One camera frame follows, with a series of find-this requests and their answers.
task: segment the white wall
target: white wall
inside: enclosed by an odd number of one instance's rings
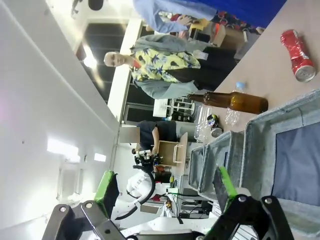
[[[48,138],[86,155],[94,188],[118,134],[118,121],[46,9],[42,0],[0,1],[0,239],[56,204],[60,157],[47,151]],[[95,153],[107,161],[93,161]]]

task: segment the hand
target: hand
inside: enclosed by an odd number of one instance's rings
[[[188,32],[187,30],[185,30],[185,31],[180,31],[180,32],[178,33],[178,37],[179,37],[180,39],[188,39],[188,38],[189,38],[189,32]]]
[[[154,145],[154,147],[152,148],[152,154],[155,155],[158,153],[158,146]]]
[[[190,16],[181,15],[176,22],[181,25],[189,26],[192,23],[192,18]]]

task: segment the clear plastic bottle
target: clear plastic bottle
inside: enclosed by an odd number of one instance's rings
[[[235,90],[233,92],[245,93],[246,84],[240,81],[237,81],[235,84]],[[240,112],[232,110],[230,108],[226,109],[225,123],[231,126],[236,125],[239,122]]]
[[[198,122],[196,124],[196,127],[195,127],[195,131],[194,131],[194,139],[196,139],[197,141],[199,141],[199,135],[200,135],[200,131],[201,131],[201,123],[202,123],[202,118],[203,118],[203,112],[205,111],[204,110],[204,106],[201,105],[197,108],[197,110],[200,112],[199,113],[199,118],[198,118]]]

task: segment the bottle cap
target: bottle cap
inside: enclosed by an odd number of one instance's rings
[[[237,81],[235,84],[237,89],[244,89],[246,87],[246,84],[240,81]]]

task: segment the cable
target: cable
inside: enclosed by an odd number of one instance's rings
[[[204,212],[201,214],[201,216],[198,218],[198,219],[201,219],[202,218],[202,216],[203,216],[203,214],[205,214]]]
[[[154,176],[152,175],[152,173],[148,170],[146,170],[145,167],[143,166],[138,166],[138,165],[134,165],[133,166],[133,169],[139,169],[139,170],[142,170],[143,172],[145,172],[146,174],[149,175],[150,177],[150,180],[151,180],[151,190],[149,192],[149,194],[141,200],[140,202],[140,205],[144,204],[146,201],[149,200],[149,198],[152,196],[152,194],[154,194],[154,191],[156,189],[156,181],[155,181],[155,178]],[[123,215],[123,216],[118,216],[115,220],[122,220],[122,219],[125,219],[127,217],[129,217],[130,215],[132,215],[136,210],[137,210],[137,206],[134,206],[134,208],[132,208],[127,214]]]
[[[195,201],[193,201],[193,202],[190,202],[190,201],[186,201],[186,200],[184,200],[183,198],[181,198],[181,197],[178,197],[178,196],[175,196],[177,199],[180,199],[180,200],[182,200],[182,205],[186,205],[186,204],[189,204],[189,205],[194,205],[194,204],[196,204],[196,200]]]
[[[199,206],[196,206],[194,209],[191,210],[190,214],[191,214],[196,208],[200,208],[200,207],[199,207]]]
[[[130,197],[132,197],[132,198],[134,198],[134,199],[138,199],[138,198],[139,198],[139,197],[137,197],[137,196],[131,195],[130,192],[128,192],[128,190],[126,191],[126,194],[128,194]]]
[[[182,194],[182,193],[176,193],[176,192],[169,192],[168,194],[183,196],[183,197],[199,197],[199,195],[191,195],[191,194]]]
[[[177,205],[177,203],[176,203],[176,200],[175,200],[175,198],[172,198],[173,199],[173,201],[174,201],[174,204],[175,204],[175,210],[176,210],[176,217],[178,218],[179,216],[178,216],[178,205]]]

